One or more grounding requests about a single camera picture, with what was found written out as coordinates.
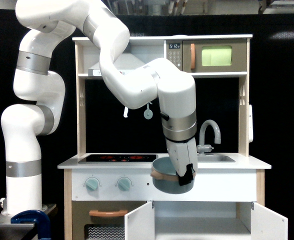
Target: black induction hob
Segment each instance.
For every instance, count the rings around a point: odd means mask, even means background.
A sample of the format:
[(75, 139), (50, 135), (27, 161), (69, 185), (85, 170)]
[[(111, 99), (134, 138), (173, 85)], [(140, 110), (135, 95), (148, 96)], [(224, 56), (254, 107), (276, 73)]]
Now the black induction hob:
[(151, 163), (157, 158), (156, 154), (91, 154), (78, 163)]

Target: teal knob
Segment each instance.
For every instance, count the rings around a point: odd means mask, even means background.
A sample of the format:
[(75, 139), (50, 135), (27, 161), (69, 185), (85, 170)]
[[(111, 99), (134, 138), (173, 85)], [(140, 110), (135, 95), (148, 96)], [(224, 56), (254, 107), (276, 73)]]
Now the teal knob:
[(97, 178), (90, 177), (86, 180), (85, 186), (89, 191), (95, 191), (99, 186), (99, 181)]
[(122, 177), (121, 179), (118, 180), (117, 185), (121, 191), (129, 191), (129, 189), (131, 188), (132, 182), (130, 181), (129, 178)]

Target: open cabinet door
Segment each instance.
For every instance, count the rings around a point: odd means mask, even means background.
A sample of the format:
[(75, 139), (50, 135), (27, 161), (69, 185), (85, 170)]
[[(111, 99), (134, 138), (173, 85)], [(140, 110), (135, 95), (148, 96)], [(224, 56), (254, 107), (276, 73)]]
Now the open cabinet door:
[(125, 240), (155, 240), (155, 209), (149, 201), (125, 215)]
[(288, 218), (253, 202), (251, 240), (287, 240)]

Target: microwave window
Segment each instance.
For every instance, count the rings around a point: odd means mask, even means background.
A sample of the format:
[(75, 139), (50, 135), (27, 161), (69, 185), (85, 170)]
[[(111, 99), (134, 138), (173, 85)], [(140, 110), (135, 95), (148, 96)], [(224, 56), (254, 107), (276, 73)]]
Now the microwave window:
[(203, 46), (201, 64), (207, 66), (231, 66), (232, 46)]

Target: sink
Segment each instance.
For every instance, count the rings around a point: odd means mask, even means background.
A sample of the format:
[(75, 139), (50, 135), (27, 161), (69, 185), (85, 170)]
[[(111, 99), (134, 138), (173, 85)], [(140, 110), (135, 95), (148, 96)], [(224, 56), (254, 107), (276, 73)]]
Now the sink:
[(198, 154), (199, 163), (235, 163), (229, 156), (214, 154)]

